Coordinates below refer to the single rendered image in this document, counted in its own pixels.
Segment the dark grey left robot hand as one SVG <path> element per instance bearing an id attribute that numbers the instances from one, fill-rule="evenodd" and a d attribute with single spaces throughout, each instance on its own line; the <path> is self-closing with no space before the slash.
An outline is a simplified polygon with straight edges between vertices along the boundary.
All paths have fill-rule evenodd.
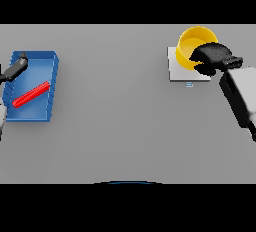
<path id="1" fill-rule="evenodd" d="M 3 74 L 0 74 L 0 84 L 3 82 L 12 82 L 22 72 L 28 68 L 28 58 L 25 52 L 20 54 L 18 60 L 11 65 Z"/>

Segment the yellow bowl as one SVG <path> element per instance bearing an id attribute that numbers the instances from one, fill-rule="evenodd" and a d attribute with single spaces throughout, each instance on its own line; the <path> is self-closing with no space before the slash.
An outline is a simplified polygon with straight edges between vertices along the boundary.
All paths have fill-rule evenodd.
<path id="1" fill-rule="evenodd" d="M 175 51 L 179 65 L 187 70 L 193 70 L 196 65 L 200 64 L 199 61 L 190 60 L 193 51 L 200 45 L 210 42 L 218 42 L 217 36 L 212 30 L 203 26 L 186 29 L 180 35 Z"/>

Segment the red beaker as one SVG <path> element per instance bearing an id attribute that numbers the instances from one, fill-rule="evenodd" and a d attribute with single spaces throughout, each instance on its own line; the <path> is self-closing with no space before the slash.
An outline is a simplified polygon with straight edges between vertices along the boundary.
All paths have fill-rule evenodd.
<path id="1" fill-rule="evenodd" d="M 40 95 L 44 94 L 46 91 L 50 89 L 50 83 L 48 81 L 45 81 L 35 88 L 27 91 L 26 93 L 22 94 L 21 96 L 17 97 L 13 100 L 12 105 L 14 108 L 19 108 L 31 100 L 35 99 L 36 97 L 39 97 Z"/>

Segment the blue plastic tray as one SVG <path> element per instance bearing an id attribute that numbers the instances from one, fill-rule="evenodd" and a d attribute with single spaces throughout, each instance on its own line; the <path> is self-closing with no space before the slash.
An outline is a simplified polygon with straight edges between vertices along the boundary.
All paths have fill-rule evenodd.
<path id="1" fill-rule="evenodd" d="M 55 51 L 27 51 L 28 67 L 12 82 L 5 82 L 2 101 L 7 108 L 7 122 L 49 122 L 52 116 L 59 58 Z M 50 89 L 35 99 L 15 108 L 12 102 L 48 82 Z"/>

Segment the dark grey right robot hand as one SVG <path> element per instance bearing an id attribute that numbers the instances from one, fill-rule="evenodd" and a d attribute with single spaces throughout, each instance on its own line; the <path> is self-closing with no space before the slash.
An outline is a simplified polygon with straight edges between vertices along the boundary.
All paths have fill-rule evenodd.
<path id="1" fill-rule="evenodd" d="M 196 47 L 189 60 L 197 62 L 194 69 L 206 76 L 214 76 L 217 70 L 226 72 L 229 69 L 240 68 L 243 64 L 242 57 L 234 56 L 228 47 L 215 42 Z"/>

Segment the pale square measuring scale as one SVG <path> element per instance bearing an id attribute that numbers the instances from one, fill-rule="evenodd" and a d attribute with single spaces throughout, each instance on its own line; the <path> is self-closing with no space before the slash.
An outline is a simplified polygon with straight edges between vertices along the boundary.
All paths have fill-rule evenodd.
<path id="1" fill-rule="evenodd" d="M 169 80 L 171 82 L 184 82 L 187 87 L 192 87 L 194 82 L 210 82 L 211 78 L 199 74 L 196 70 L 183 68 L 176 60 L 176 48 L 167 48 Z"/>

